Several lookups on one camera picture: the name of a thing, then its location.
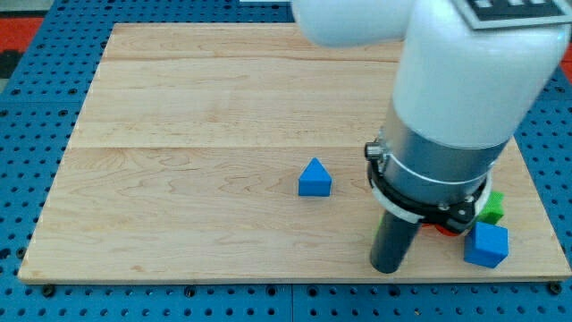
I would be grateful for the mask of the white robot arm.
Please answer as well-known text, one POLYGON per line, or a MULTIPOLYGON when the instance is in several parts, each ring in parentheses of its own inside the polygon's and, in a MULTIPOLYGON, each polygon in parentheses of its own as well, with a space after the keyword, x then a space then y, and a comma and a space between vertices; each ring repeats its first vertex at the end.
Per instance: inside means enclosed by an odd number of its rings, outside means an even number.
POLYGON ((478 220, 492 168, 564 55, 567 1, 317 1, 291 5, 323 47, 403 42, 386 121, 366 144, 384 215, 372 265, 396 271, 423 224, 464 234, 464 258, 497 267, 507 229, 478 220))

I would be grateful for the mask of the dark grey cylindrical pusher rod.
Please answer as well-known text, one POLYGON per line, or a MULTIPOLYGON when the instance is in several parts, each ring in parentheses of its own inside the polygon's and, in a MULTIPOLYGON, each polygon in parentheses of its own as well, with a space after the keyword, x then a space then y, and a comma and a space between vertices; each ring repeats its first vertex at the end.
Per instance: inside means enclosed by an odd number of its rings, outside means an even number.
POLYGON ((372 266, 385 274, 396 272, 420 227, 419 221, 410 223, 385 211, 370 251, 372 266))

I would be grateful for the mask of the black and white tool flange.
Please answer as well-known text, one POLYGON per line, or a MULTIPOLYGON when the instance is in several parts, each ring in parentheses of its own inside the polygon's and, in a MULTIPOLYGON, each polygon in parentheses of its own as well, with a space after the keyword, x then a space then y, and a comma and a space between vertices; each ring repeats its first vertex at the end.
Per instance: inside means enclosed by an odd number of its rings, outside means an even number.
POLYGON ((367 179, 382 207, 411 224, 438 225, 451 233, 463 233, 472 227, 484 210, 492 192, 492 174, 478 188, 457 202, 422 203, 404 196, 387 183, 377 163, 367 164, 367 179))

